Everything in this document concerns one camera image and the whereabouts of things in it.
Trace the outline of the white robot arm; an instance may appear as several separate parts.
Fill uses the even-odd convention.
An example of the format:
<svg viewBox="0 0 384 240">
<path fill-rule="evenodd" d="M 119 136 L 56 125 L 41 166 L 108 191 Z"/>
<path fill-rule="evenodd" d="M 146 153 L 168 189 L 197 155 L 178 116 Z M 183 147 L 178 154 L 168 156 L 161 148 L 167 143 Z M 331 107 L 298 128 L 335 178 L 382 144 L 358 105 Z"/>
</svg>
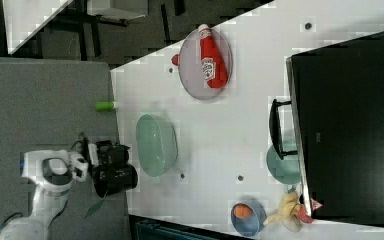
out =
<svg viewBox="0 0 384 240">
<path fill-rule="evenodd" d="M 92 179 L 100 200 L 87 218 L 99 211 L 110 195 L 135 188 L 138 173 L 129 160 L 129 148 L 110 140 L 75 142 L 69 150 L 36 150 L 24 154 L 21 176 L 35 185 L 32 211 L 14 213 L 0 225 L 0 240 L 48 240 L 49 228 L 68 205 L 76 182 Z"/>
</svg>

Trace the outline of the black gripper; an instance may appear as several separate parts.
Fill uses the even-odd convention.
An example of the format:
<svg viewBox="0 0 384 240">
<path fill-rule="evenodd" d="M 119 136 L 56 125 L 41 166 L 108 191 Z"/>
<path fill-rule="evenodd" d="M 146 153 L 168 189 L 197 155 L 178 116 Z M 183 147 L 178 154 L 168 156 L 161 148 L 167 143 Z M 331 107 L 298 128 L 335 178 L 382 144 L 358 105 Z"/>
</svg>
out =
<svg viewBox="0 0 384 240">
<path fill-rule="evenodd" d="M 138 173 L 128 163 L 130 148 L 110 140 L 96 143 L 98 166 L 92 168 L 95 191 L 101 198 L 134 189 Z"/>
</svg>

